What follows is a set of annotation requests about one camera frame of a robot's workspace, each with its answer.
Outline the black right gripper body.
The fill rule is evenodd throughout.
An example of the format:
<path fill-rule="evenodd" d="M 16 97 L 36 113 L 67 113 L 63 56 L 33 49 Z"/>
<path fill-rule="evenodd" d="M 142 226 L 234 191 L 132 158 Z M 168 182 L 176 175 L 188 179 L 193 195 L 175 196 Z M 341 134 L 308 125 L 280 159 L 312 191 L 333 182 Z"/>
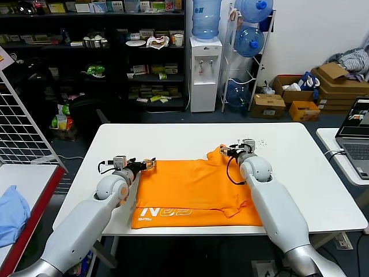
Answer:
<path fill-rule="evenodd" d="M 240 156 L 240 154 L 245 153 L 245 148 L 244 147 L 231 147 L 229 150 L 229 156 L 233 159 L 235 159 L 236 161 L 238 161 L 238 157 Z"/>

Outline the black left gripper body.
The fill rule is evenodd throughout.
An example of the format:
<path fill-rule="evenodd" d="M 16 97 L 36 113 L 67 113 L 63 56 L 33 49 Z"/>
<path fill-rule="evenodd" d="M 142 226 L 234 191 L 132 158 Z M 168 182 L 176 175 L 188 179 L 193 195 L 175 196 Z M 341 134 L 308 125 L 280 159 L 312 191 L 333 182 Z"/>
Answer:
<path fill-rule="evenodd" d="M 145 170 L 145 162 L 128 161 L 127 166 L 133 174 L 138 174 L 140 171 Z"/>

